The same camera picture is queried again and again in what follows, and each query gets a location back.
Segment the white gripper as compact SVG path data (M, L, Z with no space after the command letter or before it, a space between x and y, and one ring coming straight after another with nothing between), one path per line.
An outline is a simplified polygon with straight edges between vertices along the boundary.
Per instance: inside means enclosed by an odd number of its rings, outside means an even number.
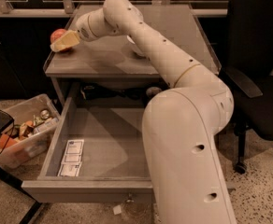
M66 30L60 38L50 43L51 50L54 52L69 50L79 43L79 38L87 42L94 41L94 34L89 24L90 18L90 13L80 16L76 21L77 32Z

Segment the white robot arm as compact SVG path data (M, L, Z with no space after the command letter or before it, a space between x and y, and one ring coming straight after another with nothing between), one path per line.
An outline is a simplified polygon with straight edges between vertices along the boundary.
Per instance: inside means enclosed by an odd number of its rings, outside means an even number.
M128 35L167 84L147 104L142 136L163 224L237 224L214 137L229 122L229 88L191 55L144 22L128 0L105 0L50 45Z

